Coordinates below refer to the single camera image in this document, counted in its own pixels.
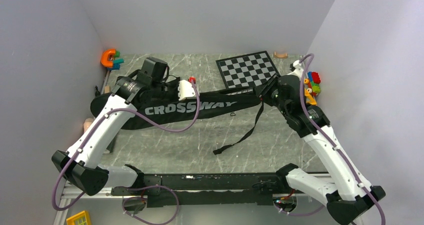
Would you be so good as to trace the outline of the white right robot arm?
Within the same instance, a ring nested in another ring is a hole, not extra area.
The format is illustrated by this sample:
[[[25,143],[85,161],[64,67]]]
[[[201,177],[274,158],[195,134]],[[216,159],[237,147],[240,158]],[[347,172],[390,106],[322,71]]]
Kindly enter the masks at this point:
[[[317,105],[307,104],[303,79],[274,75],[254,89],[266,104],[276,107],[294,130],[316,153],[332,182],[325,182],[289,163],[276,172],[276,188],[287,193],[301,191],[326,207],[340,225],[350,225],[379,201],[386,192],[372,185],[356,168],[337,139],[330,121]]]

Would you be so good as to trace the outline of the black racket bag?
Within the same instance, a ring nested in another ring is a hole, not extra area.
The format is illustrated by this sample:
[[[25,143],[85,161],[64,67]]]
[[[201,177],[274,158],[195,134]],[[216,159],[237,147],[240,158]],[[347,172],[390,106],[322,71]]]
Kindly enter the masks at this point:
[[[159,125],[164,125],[189,121],[193,118],[214,118],[263,105],[263,101],[250,87],[201,92],[199,99],[194,97],[171,103],[146,104],[146,86],[156,82],[166,81],[162,74],[159,77],[153,77],[140,69],[128,76],[119,76],[109,93],[96,96],[92,100],[90,111],[94,116],[98,116],[109,97],[115,94],[130,101],[138,113]]]

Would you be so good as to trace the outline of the black shuttlecock tube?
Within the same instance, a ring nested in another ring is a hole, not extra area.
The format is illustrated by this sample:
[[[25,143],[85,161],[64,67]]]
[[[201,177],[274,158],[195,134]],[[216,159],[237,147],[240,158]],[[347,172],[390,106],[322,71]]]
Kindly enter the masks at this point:
[[[116,143],[116,137],[114,137],[112,139],[112,141],[108,144],[108,146],[106,147],[106,149],[104,150],[104,154],[110,154],[114,151],[114,147],[115,147],[115,143]]]

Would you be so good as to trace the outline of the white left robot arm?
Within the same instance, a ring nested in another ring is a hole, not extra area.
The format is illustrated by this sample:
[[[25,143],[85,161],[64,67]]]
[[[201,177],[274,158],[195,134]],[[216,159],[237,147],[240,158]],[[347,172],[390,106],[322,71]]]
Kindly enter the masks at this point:
[[[178,98],[181,78],[169,80],[169,70],[165,61],[148,57],[140,69],[118,77],[109,93],[96,97],[91,103],[95,114],[91,126],[67,151],[52,155],[59,177],[89,196],[107,187],[124,187],[131,195],[139,194],[146,185],[141,170],[130,164],[102,165],[101,158],[121,129],[137,130],[136,122],[147,127],[160,124],[141,111],[150,102]]]

